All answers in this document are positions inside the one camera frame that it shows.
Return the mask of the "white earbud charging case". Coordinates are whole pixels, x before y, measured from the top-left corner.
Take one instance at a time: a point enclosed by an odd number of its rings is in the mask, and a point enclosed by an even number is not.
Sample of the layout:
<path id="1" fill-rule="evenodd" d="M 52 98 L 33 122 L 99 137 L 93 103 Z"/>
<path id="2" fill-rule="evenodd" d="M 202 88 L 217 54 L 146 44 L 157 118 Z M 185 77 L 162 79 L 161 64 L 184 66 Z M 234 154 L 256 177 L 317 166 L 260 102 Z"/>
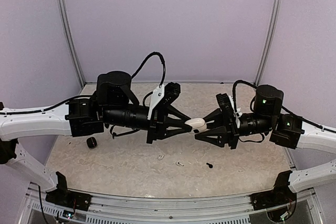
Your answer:
<path id="1" fill-rule="evenodd" d="M 190 134 L 197 134 L 207 130 L 207 125 L 203 118 L 189 119 L 185 121 L 185 124 L 192 128 Z"/>

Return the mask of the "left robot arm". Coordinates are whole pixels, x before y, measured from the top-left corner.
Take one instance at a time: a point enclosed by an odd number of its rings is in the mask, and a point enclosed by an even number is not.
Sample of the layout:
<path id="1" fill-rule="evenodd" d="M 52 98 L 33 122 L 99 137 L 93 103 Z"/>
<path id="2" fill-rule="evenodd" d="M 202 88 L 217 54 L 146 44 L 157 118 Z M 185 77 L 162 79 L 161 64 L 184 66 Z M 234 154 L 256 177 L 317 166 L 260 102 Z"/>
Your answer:
<path id="1" fill-rule="evenodd" d="M 23 172 L 42 190 L 52 193 L 60 204 L 73 201 L 66 178 L 53 172 L 28 154 L 21 137 L 40 135 L 91 136 L 110 125 L 147 132 L 148 143 L 188 133 L 188 117 L 172 107 L 181 87 L 159 85 L 149 107 L 139 103 L 131 90 L 131 76 L 112 71 L 98 77 L 92 95 L 79 95 L 48 108 L 10 109 L 1 107 L 1 163 Z"/>

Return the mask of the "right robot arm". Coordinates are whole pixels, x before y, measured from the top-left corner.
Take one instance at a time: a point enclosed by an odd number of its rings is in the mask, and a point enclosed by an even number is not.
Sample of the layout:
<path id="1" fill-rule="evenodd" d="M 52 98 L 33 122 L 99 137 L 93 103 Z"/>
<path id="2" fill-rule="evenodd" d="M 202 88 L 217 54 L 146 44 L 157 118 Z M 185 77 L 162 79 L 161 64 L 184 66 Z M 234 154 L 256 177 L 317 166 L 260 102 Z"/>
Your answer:
<path id="1" fill-rule="evenodd" d="M 254 86 L 251 113 L 241 113 L 236 102 L 236 87 L 240 83 L 244 81 L 233 84 L 232 95 L 216 96 L 219 108 L 205 117 L 207 129 L 196 133 L 196 140 L 235 149 L 242 136 L 270 134 L 271 142 L 285 148 L 335 153 L 335 129 L 311 122 L 288 109 L 282 113 L 284 93 L 273 86 Z"/>

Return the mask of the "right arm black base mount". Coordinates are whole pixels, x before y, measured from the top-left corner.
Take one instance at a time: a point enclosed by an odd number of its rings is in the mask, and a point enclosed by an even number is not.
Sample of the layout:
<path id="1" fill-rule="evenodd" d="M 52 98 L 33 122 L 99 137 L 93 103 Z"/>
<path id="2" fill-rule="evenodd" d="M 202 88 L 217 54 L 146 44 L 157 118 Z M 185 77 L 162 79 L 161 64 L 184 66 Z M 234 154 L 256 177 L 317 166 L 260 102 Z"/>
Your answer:
<path id="1" fill-rule="evenodd" d="M 289 188 L 291 170 L 278 174 L 274 187 L 271 190 L 251 194 L 250 200 L 254 211 L 288 204 L 297 200 L 297 194 Z"/>

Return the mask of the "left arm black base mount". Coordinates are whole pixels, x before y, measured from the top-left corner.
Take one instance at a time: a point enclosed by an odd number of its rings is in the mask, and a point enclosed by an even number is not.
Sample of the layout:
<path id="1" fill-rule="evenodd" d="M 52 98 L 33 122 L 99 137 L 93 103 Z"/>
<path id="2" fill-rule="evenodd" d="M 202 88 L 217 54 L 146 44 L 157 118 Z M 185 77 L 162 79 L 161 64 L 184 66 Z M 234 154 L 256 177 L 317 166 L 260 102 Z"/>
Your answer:
<path id="1" fill-rule="evenodd" d="M 92 196 L 90 194 L 69 190 L 66 177 L 60 172 L 56 172 L 56 176 L 56 189 L 46 192 L 46 201 L 74 210 L 88 211 Z"/>

